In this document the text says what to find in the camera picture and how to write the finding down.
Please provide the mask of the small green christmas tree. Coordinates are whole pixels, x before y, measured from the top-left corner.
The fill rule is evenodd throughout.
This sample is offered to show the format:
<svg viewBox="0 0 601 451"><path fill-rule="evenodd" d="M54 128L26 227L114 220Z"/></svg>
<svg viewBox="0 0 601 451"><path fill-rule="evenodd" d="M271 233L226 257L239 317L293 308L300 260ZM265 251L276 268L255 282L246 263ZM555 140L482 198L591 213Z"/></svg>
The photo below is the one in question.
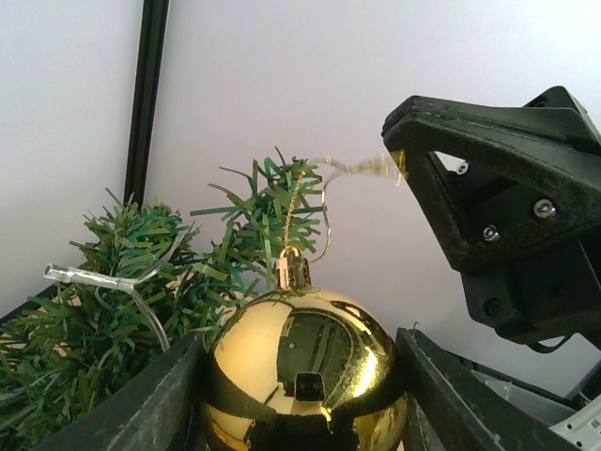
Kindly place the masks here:
<svg viewBox="0 0 601 451"><path fill-rule="evenodd" d="M278 232L285 177L304 160L266 158L246 175L245 196L227 193L215 210L223 236L193 249L199 227L162 203L116 203L85 219L84 268L129 283L128 290L59 282L53 295L1 325L1 446L31 450L83 418L187 334L214 337L227 313L273 286L262 225ZM313 250L321 177L304 180L291 237Z"/></svg>

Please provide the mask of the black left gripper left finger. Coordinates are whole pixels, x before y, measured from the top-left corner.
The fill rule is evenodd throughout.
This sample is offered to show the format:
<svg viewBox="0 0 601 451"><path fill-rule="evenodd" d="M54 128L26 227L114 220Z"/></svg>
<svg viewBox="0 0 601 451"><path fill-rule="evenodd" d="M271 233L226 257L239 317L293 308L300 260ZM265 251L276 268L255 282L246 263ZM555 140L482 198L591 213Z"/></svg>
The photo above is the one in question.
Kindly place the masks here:
<svg viewBox="0 0 601 451"><path fill-rule="evenodd" d="M203 448L197 378L203 336L189 334L84 418L38 450Z"/></svg>

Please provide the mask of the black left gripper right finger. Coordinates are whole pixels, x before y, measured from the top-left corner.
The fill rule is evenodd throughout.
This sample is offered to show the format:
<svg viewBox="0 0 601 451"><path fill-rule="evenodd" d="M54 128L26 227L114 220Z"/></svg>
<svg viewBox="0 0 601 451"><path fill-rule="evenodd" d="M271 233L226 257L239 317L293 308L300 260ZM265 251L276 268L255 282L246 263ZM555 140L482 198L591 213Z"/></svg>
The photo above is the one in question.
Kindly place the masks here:
<svg viewBox="0 0 601 451"><path fill-rule="evenodd" d="M495 394L422 331L399 328L395 343L405 387L445 449L577 449Z"/></svg>

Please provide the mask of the gold bauble ornament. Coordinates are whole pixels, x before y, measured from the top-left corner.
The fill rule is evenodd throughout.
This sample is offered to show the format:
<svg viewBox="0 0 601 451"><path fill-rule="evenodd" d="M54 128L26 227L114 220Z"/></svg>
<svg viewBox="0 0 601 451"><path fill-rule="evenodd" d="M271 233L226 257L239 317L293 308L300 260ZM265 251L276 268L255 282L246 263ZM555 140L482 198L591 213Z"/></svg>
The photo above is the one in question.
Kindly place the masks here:
<svg viewBox="0 0 601 451"><path fill-rule="evenodd" d="M224 323L202 367L204 437L211 450L396 450L408 416L393 339L362 304L311 281L293 241L293 209L319 164L335 177L401 181L402 163L329 157L292 167L278 232L262 225L271 291Z"/></svg>

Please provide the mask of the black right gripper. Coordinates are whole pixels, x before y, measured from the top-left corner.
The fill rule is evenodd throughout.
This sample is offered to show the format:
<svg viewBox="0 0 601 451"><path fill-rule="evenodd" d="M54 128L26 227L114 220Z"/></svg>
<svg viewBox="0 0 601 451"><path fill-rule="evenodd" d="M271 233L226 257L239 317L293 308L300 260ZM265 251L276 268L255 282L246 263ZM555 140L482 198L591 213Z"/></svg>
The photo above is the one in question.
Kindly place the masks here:
<svg viewBox="0 0 601 451"><path fill-rule="evenodd" d="M527 346L599 345L600 134L565 87L522 107L412 96L382 138L451 267L478 271L472 319Z"/></svg>

